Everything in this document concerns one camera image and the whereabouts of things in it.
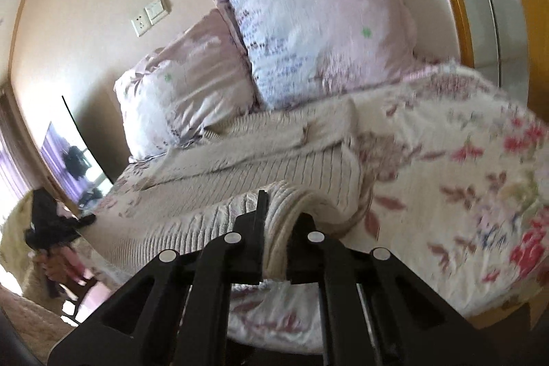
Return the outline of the person's left hand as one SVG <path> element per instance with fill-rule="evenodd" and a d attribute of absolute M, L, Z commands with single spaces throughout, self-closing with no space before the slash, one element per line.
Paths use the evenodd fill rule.
<path fill-rule="evenodd" d="M 60 297 L 61 289 L 66 289 L 80 299 L 98 284 L 95 277 L 86 276 L 76 251 L 68 245 L 39 250 L 34 262 L 42 269 L 49 298 Z"/>

